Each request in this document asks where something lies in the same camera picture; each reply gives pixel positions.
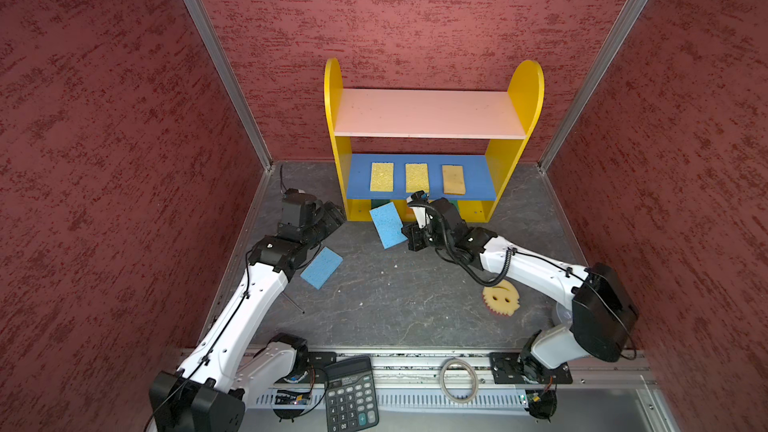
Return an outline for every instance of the metal base plate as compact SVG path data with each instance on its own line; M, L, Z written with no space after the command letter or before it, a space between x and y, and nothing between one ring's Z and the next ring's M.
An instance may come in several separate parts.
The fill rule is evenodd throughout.
M491 352L488 354L488 358L491 359L493 380L496 384L531 383L530 380L520 375L515 367L519 355L517 352ZM553 384L567 385L574 382L568 364L562 364L560 367L548 371L546 375L552 377Z

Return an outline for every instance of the metal frame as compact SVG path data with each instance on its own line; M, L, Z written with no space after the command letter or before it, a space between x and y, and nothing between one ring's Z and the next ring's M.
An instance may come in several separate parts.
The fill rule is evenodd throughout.
M613 27L611 27L608 36L605 38L605 42L603 42L603 46L600 48L600 52L598 52L598 56L595 57L592 67L581 83L581 88L576 92L576 97L571 102L562 122L560 122L560 127L552 136L547 149L544 150L542 159L539 161L539 166L544 172L549 170L552 161L558 154L581 112L584 110L590 97L592 97L592 93L597 88L600 80L602 80L610 63L613 62L616 53L621 48L621 44L624 43L624 39L629 35L632 26L638 20L640 12L643 11L647 3L648 0L627 0L624 3L624 7L622 7Z
M264 347L250 346L243 355L240 366L244 367ZM438 373L446 360L460 358L475 368L481 389L542 388L542 384L513 386L495 384L488 354L491 352L520 352L519 349L484 349L484 348L344 348L310 347L313 352L332 351L339 360L356 355L368 355L371 358L377 388L439 388ZM193 349L182 351L182 358L191 354ZM608 363L596 358L586 357L569 362L574 382L560 384L560 388L577 389L642 389L656 390L658 382L650 369L642 350L638 350L635 360L620 359ZM469 386L466 372L449 370L446 383L459 388Z
M214 25L210 22L208 13L205 11L203 1L184 0L184 4L187 5L187 10L192 16L192 21L197 27L197 32L200 33L205 48L208 49L210 58L216 66L216 70L219 73L219 77L221 77L224 88L229 94L230 100L232 100L232 105L235 107L237 115L243 123L243 128L246 130L248 138L254 146L259 160L261 160L261 165L265 170L270 169L272 167L272 156L270 155L270 151L266 148L264 138L256 124L254 114L248 106L248 101L246 101L243 90L237 82L237 77L232 70L232 65L226 58L226 53L221 46L221 42L219 42L219 37L216 35Z
M568 216L565 215L565 210L563 210L560 199L554 192L554 188L552 188L552 183L549 181L547 173L541 169L539 169L539 173L542 174L544 189L547 191L547 196L549 196L550 201L552 201L554 214L558 216L558 221L560 222L560 225L563 228L563 232L565 233L565 240L568 242L568 248L571 249L571 253L574 255L576 263L589 266L587 263L587 258L584 256L584 251L581 250L581 245L579 245L578 239L576 239L574 230L571 228L571 223L568 221Z
M638 389L638 400L645 419L654 432L679 432L677 422L659 389Z
M214 298L213 305L210 306L208 317L205 319L203 330L200 332L200 339L208 333L210 327L216 322L221 311L224 310L224 306L232 297L238 281L243 277L243 270L245 264L245 254L248 248L248 240L250 239L250 233L254 230L256 224L256 218L259 215L259 209L261 203L264 200L264 195L270 184L270 178L272 177L272 169L265 169L259 180L259 186L256 188L256 194L254 194L254 200L250 203L250 208L245 216L243 227L240 228L240 234L237 236L237 242L232 249L232 255L230 261L226 264L226 270L224 276L219 283L219 289L216 291L216 297Z

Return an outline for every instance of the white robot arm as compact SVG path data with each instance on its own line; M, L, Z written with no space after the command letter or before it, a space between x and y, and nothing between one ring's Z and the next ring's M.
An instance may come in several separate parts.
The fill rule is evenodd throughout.
M307 372L306 341L288 334L275 336L242 368L240 361L308 252L344 221L331 202L296 189L284 193L277 234L262 238L246 256L243 278L221 316L175 374L160 372L152 383L149 396L159 432L237 430L249 396L259 397L277 380Z
M416 215L416 223L402 228L409 249L445 250L480 285L493 287L510 278L572 312L572 324L539 331L523 347L518 368L526 379L541 383L563 362L585 355L607 362L619 360L638 310L613 269L604 264L591 268L566 264L485 228L470 228L445 198L428 202L424 192L417 192L408 198L408 206ZM473 268L495 276L484 280Z

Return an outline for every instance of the metal rod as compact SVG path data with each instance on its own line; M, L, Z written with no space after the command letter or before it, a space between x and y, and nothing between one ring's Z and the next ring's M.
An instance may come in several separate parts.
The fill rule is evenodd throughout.
M293 307L295 307L295 308L299 309L299 310L301 311L301 313L302 313L302 314L304 314L304 313L305 313L305 312L304 312L304 309L302 309L301 307L299 307L299 305L298 305L297 303L295 303L295 302L293 301L293 299L292 299L292 298L288 297L288 294L286 294L285 292L281 292L281 293L280 293L280 295L282 295L283 297L287 298L287 299L288 299L288 302L292 303L292 304L293 304Z
M624 39L629 35L647 2L648 0L627 0L624 3L624 7L621 9L598 52L598 56L581 83L581 88L576 92L576 96L565 112L565 117L560 122L560 127L552 136L552 140L549 141L547 149L544 150L542 159L539 161L539 167L544 172L549 170L554 157L560 151L565 139L568 138L568 134L571 132L587 102L589 102L590 97L592 97L592 92L598 87L600 80L602 80L603 75L608 70L610 63L613 62L616 53L621 48L621 44L624 43Z
M192 21L197 27L197 32L200 33L200 38L203 40L205 48L208 49L210 59L216 66L216 71L219 73L224 88L232 100L232 105L243 123L243 128L256 150L261 165L264 168L272 167L272 156L270 155L270 151L266 149L266 142L264 142L261 131L256 124L254 114L248 106L245 94L243 94L243 90L240 88L235 72L232 70L232 65L230 64L229 59L226 58L224 48L222 47L221 42L219 42L219 37L214 29L214 24L210 22L208 13L205 11L203 1L184 0L184 4L187 6L187 10L192 16Z

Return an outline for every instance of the shelf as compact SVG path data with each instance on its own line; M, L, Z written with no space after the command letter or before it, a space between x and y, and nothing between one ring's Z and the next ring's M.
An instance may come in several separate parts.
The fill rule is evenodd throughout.
M392 162L395 164L394 191L371 192L371 164ZM406 164L428 164L429 198L445 197L448 200L496 200L496 192L485 156L444 156L431 154L352 154L350 180L346 189L348 199L403 200L411 195L406 192ZM442 166L463 166L467 193L452 196L442 193Z
M507 92L344 89L333 133L346 137L525 139Z

